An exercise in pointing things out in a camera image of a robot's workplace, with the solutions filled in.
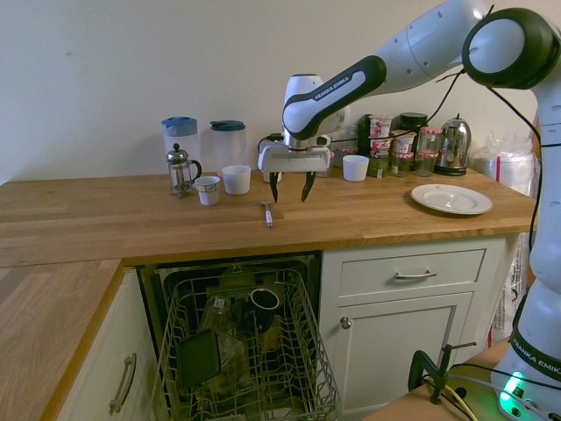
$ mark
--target cabinet handle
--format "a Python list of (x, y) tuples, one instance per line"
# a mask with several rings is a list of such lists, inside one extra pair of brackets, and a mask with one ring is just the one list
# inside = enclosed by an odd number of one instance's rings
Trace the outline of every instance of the cabinet handle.
[(352, 320), (350, 320), (349, 318), (341, 318), (341, 327), (343, 329), (351, 329), (352, 326)]
[[(129, 378), (125, 381), (126, 372), (129, 371), (128, 367), (131, 366)], [(132, 386), (132, 380), (134, 379), (134, 372), (137, 369), (137, 355), (133, 353), (132, 356), (127, 357), (124, 359), (124, 372), (123, 378), (121, 380), (121, 385), (124, 384), (123, 394), (119, 396), (119, 392), (121, 388), (117, 391), (117, 396), (115, 399), (112, 399), (109, 402), (109, 413), (113, 414), (113, 412), (119, 413), (123, 409), (124, 401), (126, 401), (126, 397), (129, 395)]]
[(417, 279), (417, 280), (422, 280), (422, 279), (427, 279), (427, 278), (432, 278), (433, 276), (438, 275), (436, 272), (430, 272), (429, 270), (427, 270), (424, 274), (422, 275), (400, 275), (400, 273), (396, 273), (394, 275), (394, 279)]

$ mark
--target wooden countertop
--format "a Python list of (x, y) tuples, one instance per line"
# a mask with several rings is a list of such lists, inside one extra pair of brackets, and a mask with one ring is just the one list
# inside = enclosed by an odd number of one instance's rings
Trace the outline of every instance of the wooden countertop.
[[(124, 266), (526, 232), (535, 201), (469, 171), (462, 177), (317, 178), (283, 174), (273, 228), (260, 172), (248, 194), (214, 206), (168, 192), (166, 175), (0, 186), (0, 419), (56, 419), (117, 291)], [(453, 184), (488, 196), (486, 214), (459, 216), (409, 191)]]
[[(166, 175), (41, 182), (0, 187), (0, 268), (123, 259), (125, 265), (302, 252), (529, 229), (534, 201), (470, 171), (461, 177), (408, 175), (346, 182), (340, 170), (317, 178), (300, 201), (302, 174), (284, 174), (273, 228), (260, 204), (272, 197), (260, 172), (248, 194), (220, 194), (214, 206), (197, 196), (178, 199)], [(487, 195), (486, 214), (430, 210), (409, 191), (426, 183), (454, 184)]]

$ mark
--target stainless steel kettle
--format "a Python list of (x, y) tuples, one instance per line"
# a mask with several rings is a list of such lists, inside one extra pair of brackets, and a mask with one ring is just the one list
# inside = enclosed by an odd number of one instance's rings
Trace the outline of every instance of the stainless steel kettle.
[(442, 144), (438, 151), (435, 173), (440, 175), (464, 175), (469, 160), (472, 132), (466, 121), (451, 118), (442, 126)]

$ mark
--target small white cup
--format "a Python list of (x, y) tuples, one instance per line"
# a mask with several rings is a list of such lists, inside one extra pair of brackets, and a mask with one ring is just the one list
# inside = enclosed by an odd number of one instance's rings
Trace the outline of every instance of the small white cup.
[(246, 165), (230, 165), (222, 168), (224, 186), (229, 195), (244, 195), (249, 191), (252, 169)]
[(195, 180), (196, 191), (199, 192), (201, 204), (210, 206), (218, 203), (218, 186), (220, 178), (214, 175), (205, 175)]
[(366, 179), (368, 162), (363, 155), (346, 155), (343, 157), (343, 178), (348, 182), (362, 182)]
[[(282, 173), (277, 173), (277, 182), (279, 182), (280, 180), (282, 180)], [(268, 171), (263, 171), (263, 180), (265, 182), (269, 182), (270, 178), (269, 175), (271, 175), (271, 173), (269, 173)]]

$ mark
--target lower cabinet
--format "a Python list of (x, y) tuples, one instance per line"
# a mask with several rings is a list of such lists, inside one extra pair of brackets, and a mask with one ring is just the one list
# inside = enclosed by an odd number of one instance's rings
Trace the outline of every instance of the lower cabinet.
[(150, 419), (156, 369), (138, 279), (126, 273), (58, 421)]
[(440, 348), (457, 344), (471, 293), (343, 307), (337, 329), (334, 375), (341, 393), (339, 419), (361, 419), (408, 393), (417, 349), (438, 361)]
[(517, 234), (326, 250), (320, 333), (341, 394), (341, 421), (408, 392), (416, 350), (437, 364), (485, 349)]

